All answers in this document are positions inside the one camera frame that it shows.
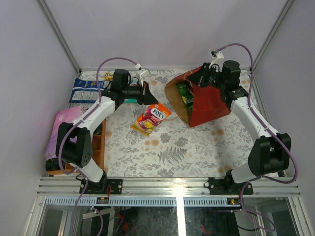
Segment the blue chips bag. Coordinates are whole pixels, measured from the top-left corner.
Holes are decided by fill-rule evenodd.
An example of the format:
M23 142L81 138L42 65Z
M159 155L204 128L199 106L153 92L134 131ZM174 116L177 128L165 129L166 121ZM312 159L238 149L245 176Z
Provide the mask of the blue chips bag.
M70 103L93 104L99 99L96 81L76 78L72 88Z

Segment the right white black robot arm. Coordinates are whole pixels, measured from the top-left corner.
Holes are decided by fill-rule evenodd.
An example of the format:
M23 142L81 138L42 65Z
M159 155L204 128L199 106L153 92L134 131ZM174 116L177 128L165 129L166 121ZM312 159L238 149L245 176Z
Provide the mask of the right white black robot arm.
M240 73L239 63L227 60L222 67L215 63L204 63L186 79L192 83L193 92L197 92L198 88L218 89L221 101L238 117L253 140L247 162L227 171L224 179L214 185L220 193L235 194L247 181L284 171L290 162L290 136L279 133L250 105L250 95L240 85Z

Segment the red paper bag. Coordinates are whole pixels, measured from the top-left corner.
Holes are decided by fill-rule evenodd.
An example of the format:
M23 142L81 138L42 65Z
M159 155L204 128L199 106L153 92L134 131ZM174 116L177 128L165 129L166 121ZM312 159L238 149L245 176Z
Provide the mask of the red paper bag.
M179 118L187 123L189 127L195 127L200 124L227 116L231 113L226 105L221 101L220 91L212 86L204 88L192 85L193 91L193 106L192 110L184 105L184 101L179 93L177 84L187 81L188 76L197 72L201 67L197 67L186 73L183 73L165 86L165 96L170 102L172 108L179 116Z

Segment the green Fox's candy bag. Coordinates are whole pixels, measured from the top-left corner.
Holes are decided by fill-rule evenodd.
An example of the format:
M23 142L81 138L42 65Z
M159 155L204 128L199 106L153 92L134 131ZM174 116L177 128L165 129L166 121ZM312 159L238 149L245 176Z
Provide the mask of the green Fox's candy bag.
M127 104L129 104L129 103L137 103L137 100L136 99L126 99L124 101L124 103L127 103Z

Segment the orange candy bag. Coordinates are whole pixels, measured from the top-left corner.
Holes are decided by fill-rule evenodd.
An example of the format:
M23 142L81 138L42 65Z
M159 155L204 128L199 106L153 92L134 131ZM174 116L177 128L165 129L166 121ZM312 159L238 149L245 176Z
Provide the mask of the orange candy bag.
M172 112L163 104L150 105L130 126L132 129L149 136Z

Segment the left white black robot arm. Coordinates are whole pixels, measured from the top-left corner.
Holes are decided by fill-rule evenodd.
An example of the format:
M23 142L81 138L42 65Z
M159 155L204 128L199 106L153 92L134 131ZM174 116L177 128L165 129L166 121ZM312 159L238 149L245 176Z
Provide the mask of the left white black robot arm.
M67 163L83 176L83 182L102 194L107 190L107 174L93 160L92 139L96 128L127 99L140 105L157 104L149 84L144 80L150 72L146 68L136 72L137 83L132 84L131 74L125 69L116 69L109 87L100 93L98 100L79 118L59 125L56 156L60 164Z

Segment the yellow M&M's candy pack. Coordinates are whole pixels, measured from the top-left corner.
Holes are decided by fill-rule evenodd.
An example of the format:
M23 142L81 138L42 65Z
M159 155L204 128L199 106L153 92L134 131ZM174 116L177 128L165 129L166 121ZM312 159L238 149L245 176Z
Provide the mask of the yellow M&M's candy pack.
M105 72L104 73L104 80L105 81L112 81L113 80L113 73Z

